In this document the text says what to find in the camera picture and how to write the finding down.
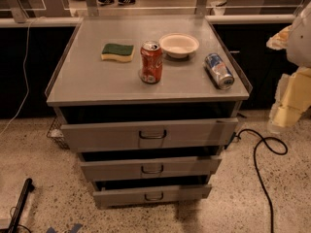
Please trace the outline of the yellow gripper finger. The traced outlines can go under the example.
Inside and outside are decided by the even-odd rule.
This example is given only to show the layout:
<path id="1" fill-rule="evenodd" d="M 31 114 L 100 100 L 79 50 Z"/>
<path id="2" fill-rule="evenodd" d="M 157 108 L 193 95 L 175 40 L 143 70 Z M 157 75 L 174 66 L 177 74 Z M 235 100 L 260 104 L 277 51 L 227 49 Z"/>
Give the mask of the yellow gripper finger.
<path id="1" fill-rule="evenodd" d="M 291 30 L 291 26 L 287 26 L 270 37 L 266 42 L 266 46 L 272 50 L 285 50 L 288 46 L 288 39 Z"/>
<path id="2" fill-rule="evenodd" d="M 278 82 L 267 128 L 279 134 L 294 126 L 311 107 L 311 69 L 299 67 L 292 75 L 283 74 Z"/>

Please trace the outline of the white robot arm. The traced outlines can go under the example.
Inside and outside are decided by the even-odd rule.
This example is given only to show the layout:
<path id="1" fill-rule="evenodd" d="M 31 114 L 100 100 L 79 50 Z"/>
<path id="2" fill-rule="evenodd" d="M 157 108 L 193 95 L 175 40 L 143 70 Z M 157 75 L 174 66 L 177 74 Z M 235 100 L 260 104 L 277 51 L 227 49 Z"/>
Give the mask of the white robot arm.
<path id="1" fill-rule="evenodd" d="M 268 130 L 281 133 L 311 107 L 311 2 L 266 45 L 273 50 L 285 49 L 287 59 L 297 66 L 294 73 L 283 74 L 279 80 L 269 114 Z"/>

